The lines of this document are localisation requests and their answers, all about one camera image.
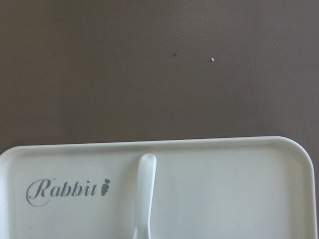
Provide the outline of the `white ceramic spoon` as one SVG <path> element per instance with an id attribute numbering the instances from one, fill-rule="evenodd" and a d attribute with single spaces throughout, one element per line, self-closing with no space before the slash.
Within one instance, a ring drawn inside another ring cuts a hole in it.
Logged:
<path id="1" fill-rule="evenodd" d="M 151 212 L 157 158 L 147 153 L 141 156 L 137 173 L 137 188 L 135 200 L 134 239 L 151 238 Z"/>

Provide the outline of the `white rabbit tray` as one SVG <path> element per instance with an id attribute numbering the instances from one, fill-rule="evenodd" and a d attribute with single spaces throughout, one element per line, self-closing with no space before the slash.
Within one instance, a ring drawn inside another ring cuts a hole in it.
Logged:
<path id="1" fill-rule="evenodd" d="M 142 155 L 152 239 L 316 239 L 307 152 L 280 136 L 18 146 L 0 156 L 3 239 L 132 239 Z"/>

